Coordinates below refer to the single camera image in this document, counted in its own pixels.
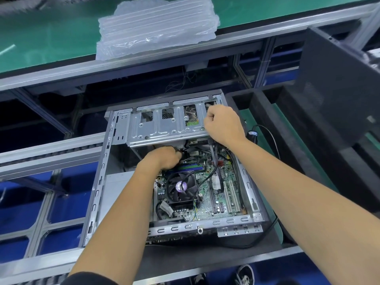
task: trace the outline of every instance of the person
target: person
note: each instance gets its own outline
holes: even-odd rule
[[[239,158],[288,232],[331,284],[379,284],[378,218],[247,140],[230,107],[211,106],[204,126]],[[161,147],[138,163],[62,285],[133,283],[147,238],[154,180],[180,158],[174,148]]]

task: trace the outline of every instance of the person's left hand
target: person's left hand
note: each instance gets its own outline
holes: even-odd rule
[[[158,170],[168,170],[176,166],[181,157],[181,152],[176,152],[171,146],[165,146],[150,151],[141,162],[146,162],[149,166],[156,165]]]

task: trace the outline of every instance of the black sleeve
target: black sleeve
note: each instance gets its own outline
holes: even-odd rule
[[[117,283],[96,273],[78,272],[67,277],[61,285],[117,285]]]

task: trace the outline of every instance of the clear plastic bag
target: clear plastic bag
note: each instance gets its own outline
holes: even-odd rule
[[[216,38],[219,17],[211,0],[134,0],[99,19],[97,60]]]

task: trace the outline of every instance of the person's left arm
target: person's left arm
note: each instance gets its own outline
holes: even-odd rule
[[[70,275],[85,271],[105,276],[118,285],[133,283],[148,234],[154,181],[160,170],[173,168],[180,158],[181,153],[173,147],[161,147],[138,163]]]

